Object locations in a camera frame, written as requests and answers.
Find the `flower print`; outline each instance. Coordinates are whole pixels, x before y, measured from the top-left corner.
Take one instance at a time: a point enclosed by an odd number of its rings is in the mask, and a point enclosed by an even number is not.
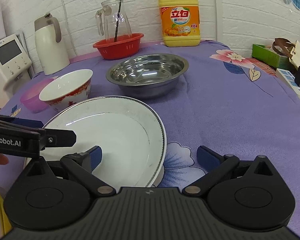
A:
[[[254,69],[254,65],[244,57],[236,54],[232,50],[229,49],[223,49],[223,50],[217,50],[217,54],[212,55],[210,58],[214,58],[217,60],[221,60],[223,62],[232,63],[238,66]]]
[[[191,150],[188,147],[177,142],[168,143],[162,169],[164,172],[159,175],[159,179],[162,179],[157,180],[155,186],[179,187],[182,190],[204,176],[206,173],[202,169],[192,167],[194,160],[190,155]]]

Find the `red plastic basket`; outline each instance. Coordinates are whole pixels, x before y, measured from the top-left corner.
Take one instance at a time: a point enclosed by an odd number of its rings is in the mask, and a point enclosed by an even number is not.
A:
[[[136,54],[140,47],[140,39],[144,35],[142,33],[133,33],[132,38],[128,35],[117,37],[117,42],[113,42],[114,38],[110,39],[111,43],[106,43],[106,40],[98,41],[93,44],[97,48],[104,59],[120,59]]]

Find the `bottle label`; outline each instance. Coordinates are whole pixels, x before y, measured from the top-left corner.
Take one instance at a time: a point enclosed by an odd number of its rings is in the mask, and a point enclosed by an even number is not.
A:
[[[200,35],[199,7],[161,7],[162,35],[164,37]]]

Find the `power strip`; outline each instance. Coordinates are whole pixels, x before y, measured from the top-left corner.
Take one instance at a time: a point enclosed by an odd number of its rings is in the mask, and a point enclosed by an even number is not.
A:
[[[300,98],[300,87],[295,83],[294,76],[288,70],[277,68],[275,72],[277,78],[283,81],[288,87],[290,87]]]

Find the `appliance screen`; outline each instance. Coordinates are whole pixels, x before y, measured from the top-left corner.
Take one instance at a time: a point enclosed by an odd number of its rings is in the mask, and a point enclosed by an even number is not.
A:
[[[3,65],[19,54],[21,50],[16,41],[10,41],[0,47],[0,63]]]

